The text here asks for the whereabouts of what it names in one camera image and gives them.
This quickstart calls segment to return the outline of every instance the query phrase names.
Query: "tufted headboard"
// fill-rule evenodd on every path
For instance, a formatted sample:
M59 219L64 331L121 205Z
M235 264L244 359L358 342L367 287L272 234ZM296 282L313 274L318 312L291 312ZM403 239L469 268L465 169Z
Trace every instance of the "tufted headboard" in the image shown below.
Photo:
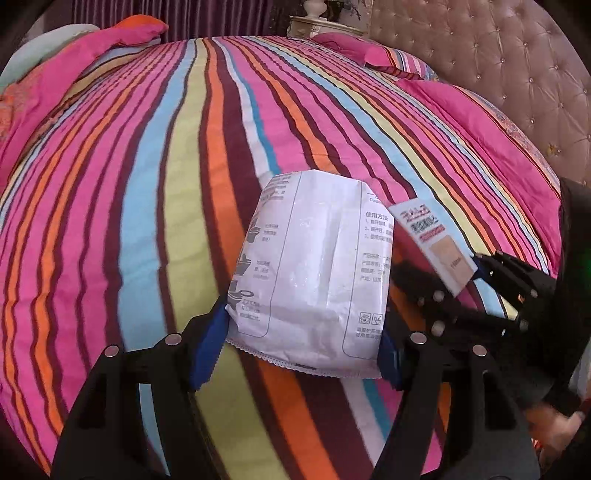
M591 78L534 0L375 0L369 35L494 103L559 176L591 186Z

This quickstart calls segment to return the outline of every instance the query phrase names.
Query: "white stripe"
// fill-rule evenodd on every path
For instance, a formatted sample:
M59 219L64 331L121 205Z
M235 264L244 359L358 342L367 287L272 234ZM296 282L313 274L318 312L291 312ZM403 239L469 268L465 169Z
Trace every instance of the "white stripe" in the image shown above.
M374 411L365 395L363 380L358 378L341 378L345 396L351 407L353 418L357 424L357 429L363 439L365 450L367 450L369 459L375 466L382 450L384 449L384 437L378 422L375 420Z
M244 131L246 132L246 141L248 142L248 147L251 149L252 162L254 163L256 177L258 178L259 184L261 184L261 188L264 189L267 186L267 183L269 183L269 180L271 180L273 177L273 173L269 168L269 159L267 158L265 147L263 147L263 144L259 140L259 136L256 131L256 123L252 114L250 97L246 91L246 88L236 74L234 63L228 50L217 39L213 38L212 40L222 49L223 54L226 57L226 67L228 68L228 73L238 88L240 106L242 108L242 124L244 126Z

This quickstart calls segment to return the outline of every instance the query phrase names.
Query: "light blue stripe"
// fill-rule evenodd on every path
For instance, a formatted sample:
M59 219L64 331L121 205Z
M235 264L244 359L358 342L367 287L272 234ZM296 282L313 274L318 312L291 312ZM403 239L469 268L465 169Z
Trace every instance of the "light blue stripe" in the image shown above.
M386 440L388 435L390 435L392 420L390 420L388 412L386 411L386 405L384 405L384 401L379 395L378 386L375 384L375 380L365 378L363 380L363 389L365 390L365 395L374 411L375 420L379 425L379 429L382 431L382 436L384 437L384 440Z
M437 129L445 135L452 144L456 146L456 148L466 157L472 165L478 170L478 173L486 182L486 184L496 193L496 196L499 200L506 206L506 208L513 214L515 221L520 227L521 232L525 235L525 237L530 241L532 248L535 251L535 256L538 258L540 262L540 266L542 271L548 273L548 264L547 259L544 258L543 253L540 250L539 244L533 235L533 232L530 231L528 225L524 223L520 218L515 206L506 199L506 197L499 191L499 189L494 185L492 179L490 178L489 174L485 172L485 169L482 167L481 162L472 154L471 150L467 149L464 145L462 145L457 137L457 135L451 130L445 123L438 119L435 115L431 113L429 109L427 109L422 103L420 103L417 99L409 95L404 90L401 90L397 86L391 86L392 89L396 91L401 97L406 99L409 103L412 103L418 110L423 113L436 127Z
M168 82L164 96L139 141L129 175L121 217L118 315L127 350L153 346L166 334L164 308L158 282L160 256L156 238L157 194L160 164L164 156L167 130L182 100L184 82L195 57L195 43L187 50ZM166 460L156 428L151 390L140 390L144 429L163 465Z
M431 187L415 172L414 168L410 165L404 154L400 151L397 144L393 142L393 140L376 125L373 117L371 117L367 112L360 108L360 106L351 98L350 95L348 95L344 90L341 90L332 83L330 83L324 77L312 71L312 69L308 68L295 57L285 54L279 48L276 48L269 44L265 44L257 38L253 38L252 41L257 42L265 48L268 48L276 52L285 61L293 65L296 69L301 71L312 81L314 81L320 86L323 86L326 90L328 90L341 104L341 106L345 110L349 111L355 117L355 119L365 130L365 132L378 145L380 145L380 147L382 147L390 163L398 170L400 175L402 175L406 179L406 181L408 181L412 185L414 191L417 194L417 197L422 199L434 200L434 210L436 211L437 216L440 219L442 219L442 221L446 225L454 226L454 228L450 228L450 230L451 236L455 240L457 246L465 253L473 251L473 249L466 242L466 239L462 234L462 230L457 225L456 220L435 198L435 195L433 194ZM499 298L494 292L494 290L492 290L488 286L484 287L483 285L478 284L476 285L476 288L478 290L478 293L480 294L480 297L482 298L482 302L487 312L503 314Z
M37 157L39 156L39 153L41 152L41 149L43 147L45 147L45 145L47 144L47 142L49 142L51 136L53 135L53 133L60 128L60 126L63 125L63 123L66 121L66 119L68 117L70 117L74 111L76 111L76 109L80 106L80 104L82 102L84 102L88 96L94 92L94 90L96 90L98 88L97 85L94 85L92 88L90 88L88 90L88 92L84 93L80 98L78 98L77 101L75 101L74 104L72 104L71 107L69 107L68 109L66 109L64 111L64 113L59 117L58 121L55 123L55 125L53 125L44 135L43 137L37 141L37 145L33 148L33 150L31 151L31 153L29 154L27 160L25 161L25 164L22 168L22 170L19 172L18 177L16 178L14 184L12 185L12 189L10 191L10 193L8 194L6 201L4 201L4 204L2 205L2 207L0 208L0 231L2 231L2 227L4 227L4 222L6 221L6 216L8 214L8 211L10 210L10 206L12 205L12 201L14 200L14 197L16 195L16 192L19 190L22 182L25 179L25 176L27 175L29 169L31 168L31 166L35 163L35 160L37 159Z
M137 46L137 47L117 47L117 48L112 48L112 49L108 50L106 53L103 53L98 59L96 59L92 63L92 65L90 65L89 67L87 67L80 74L80 77L83 77L83 76L87 75L89 72L91 72L92 70L94 70L98 66L100 66L100 65L102 65L104 63L107 63L109 60L113 60L113 59L116 59L118 57L123 57L125 55L131 55L133 53L140 52L142 50L145 50L148 47L152 47L154 45L159 45L159 43L160 43L160 39L159 38L155 38L155 39L153 39L152 41L150 41L146 45L140 45L140 46Z
M271 142L269 142L269 139L267 138L267 135L265 133L265 128L262 123L260 109L258 103L256 102L256 95L252 91L251 86L248 85L248 82L238 71L238 68L236 67L236 64L234 62L234 59L232 58L232 54L230 53L230 51L226 47L224 47L218 40L214 39L214 41L223 49L226 58L230 60L230 64L228 65L228 70L230 71L230 74L234 74L238 78L238 80L248 93L248 99L250 101L252 108L252 118L256 126L256 133L258 135L259 141L261 142L261 145L265 149L265 153L267 154L269 170L273 175L279 175L281 173L281 169L277 164L277 156L275 155L273 146L271 145Z

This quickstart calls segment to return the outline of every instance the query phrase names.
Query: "bed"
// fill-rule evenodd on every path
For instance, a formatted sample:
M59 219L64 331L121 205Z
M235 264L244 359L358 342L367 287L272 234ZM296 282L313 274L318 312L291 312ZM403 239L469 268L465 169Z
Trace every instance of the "bed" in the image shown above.
M400 80L309 40L154 45L159 28L82 37L19 84L2 125L0 405L45 472L105 346L152 346L227 290L275 174L351 176L386 206L435 198L458 243L556 274L557 175L591 181L591 82L533 1L376 0L371 37L446 82ZM463 298L511 314L484 283ZM439 464L447 393L425 472ZM165 469L149 389L141 401ZM227 346L197 402L226 478L358 480L401 394Z

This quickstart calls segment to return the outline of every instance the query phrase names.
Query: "purple curtain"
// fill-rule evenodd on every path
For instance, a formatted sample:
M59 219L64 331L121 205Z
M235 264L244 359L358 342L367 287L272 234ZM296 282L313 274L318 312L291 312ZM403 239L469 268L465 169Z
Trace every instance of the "purple curtain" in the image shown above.
M72 0L74 23L111 27L134 14L168 24L163 41L219 35L265 35L274 0Z

